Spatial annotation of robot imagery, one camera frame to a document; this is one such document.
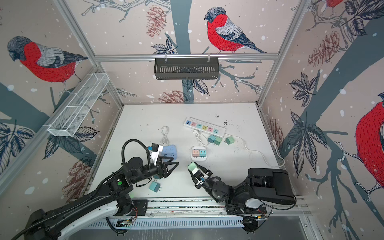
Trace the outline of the blue square power strip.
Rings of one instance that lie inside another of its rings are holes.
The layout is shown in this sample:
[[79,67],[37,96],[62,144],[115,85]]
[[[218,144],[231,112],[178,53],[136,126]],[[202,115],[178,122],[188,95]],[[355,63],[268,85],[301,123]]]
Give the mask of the blue square power strip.
[[178,153],[175,145],[163,146],[163,151],[159,153],[159,156],[177,159]]

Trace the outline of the pink charger plug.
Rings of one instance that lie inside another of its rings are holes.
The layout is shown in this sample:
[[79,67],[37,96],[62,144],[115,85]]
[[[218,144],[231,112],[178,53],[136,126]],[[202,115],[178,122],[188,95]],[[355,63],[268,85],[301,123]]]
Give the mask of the pink charger plug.
[[200,151],[199,150],[192,150],[192,157],[197,158],[200,156]]

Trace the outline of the white square power strip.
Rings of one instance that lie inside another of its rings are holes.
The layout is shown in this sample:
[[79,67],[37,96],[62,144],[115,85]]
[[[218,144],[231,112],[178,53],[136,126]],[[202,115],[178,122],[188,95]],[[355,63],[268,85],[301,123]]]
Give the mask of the white square power strip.
[[203,162],[208,158],[207,148],[204,146],[194,146],[191,148],[191,160],[193,162]]

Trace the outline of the light green charger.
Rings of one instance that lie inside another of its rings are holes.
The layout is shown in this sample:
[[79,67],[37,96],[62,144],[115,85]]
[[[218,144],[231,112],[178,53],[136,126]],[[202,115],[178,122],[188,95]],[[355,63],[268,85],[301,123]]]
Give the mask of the light green charger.
[[216,137],[213,143],[215,145],[219,146],[221,144],[221,142],[222,142],[222,138],[221,137]]

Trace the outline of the white long power strip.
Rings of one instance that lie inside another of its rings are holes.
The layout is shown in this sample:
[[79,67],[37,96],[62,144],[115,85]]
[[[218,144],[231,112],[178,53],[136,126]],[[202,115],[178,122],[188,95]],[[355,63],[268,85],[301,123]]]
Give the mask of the white long power strip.
[[201,131],[210,135],[214,135],[220,138],[223,138],[226,133],[226,128],[220,127],[214,124],[210,124],[208,122],[204,122],[201,120],[197,120],[191,117],[187,117],[183,125],[185,127],[191,128],[193,130]]

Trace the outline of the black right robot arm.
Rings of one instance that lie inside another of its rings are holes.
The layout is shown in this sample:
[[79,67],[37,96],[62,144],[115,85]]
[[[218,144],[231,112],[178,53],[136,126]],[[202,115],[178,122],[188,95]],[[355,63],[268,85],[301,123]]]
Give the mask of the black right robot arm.
[[297,203],[285,170],[250,168],[248,176],[237,186],[225,184],[220,177],[214,177],[212,171],[196,163],[191,163],[188,171],[195,188],[203,188],[217,203],[225,203],[230,215],[265,215],[266,207],[274,209],[274,204],[284,205],[287,211]]

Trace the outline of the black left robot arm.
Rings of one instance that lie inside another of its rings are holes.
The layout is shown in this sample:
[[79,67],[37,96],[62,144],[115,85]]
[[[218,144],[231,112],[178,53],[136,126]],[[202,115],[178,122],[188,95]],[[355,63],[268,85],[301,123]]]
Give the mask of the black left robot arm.
[[[147,165],[140,157],[125,159],[125,148],[129,143],[137,143],[146,151]],[[159,156],[161,146],[152,144],[146,147],[137,139],[126,141],[121,150],[122,166],[104,178],[96,189],[87,195],[63,207],[45,212],[39,209],[33,212],[24,230],[13,239],[24,237],[26,240],[63,240],[102,218],[116,214],[137,213],[129,193],[139,182],[151,180],[154,176],[167,178],[179,165],[172,157],[163,161]]]

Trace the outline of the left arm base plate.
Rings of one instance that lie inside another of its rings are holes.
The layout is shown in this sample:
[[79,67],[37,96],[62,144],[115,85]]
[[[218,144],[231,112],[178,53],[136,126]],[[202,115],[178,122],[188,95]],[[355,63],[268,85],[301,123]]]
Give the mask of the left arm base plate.
[[144,216],[147,212],[148,200],[144,199],[129,199],[121,207],[119,207],[118,212],[115,216]]

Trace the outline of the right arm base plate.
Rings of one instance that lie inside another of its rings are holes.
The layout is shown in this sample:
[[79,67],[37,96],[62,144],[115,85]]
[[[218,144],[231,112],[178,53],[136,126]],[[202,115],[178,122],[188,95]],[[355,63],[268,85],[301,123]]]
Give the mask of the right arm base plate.
[[258,199],[248,199],[244,203],[226,202],[228,214],[237,216],[266,215],[266,206]]

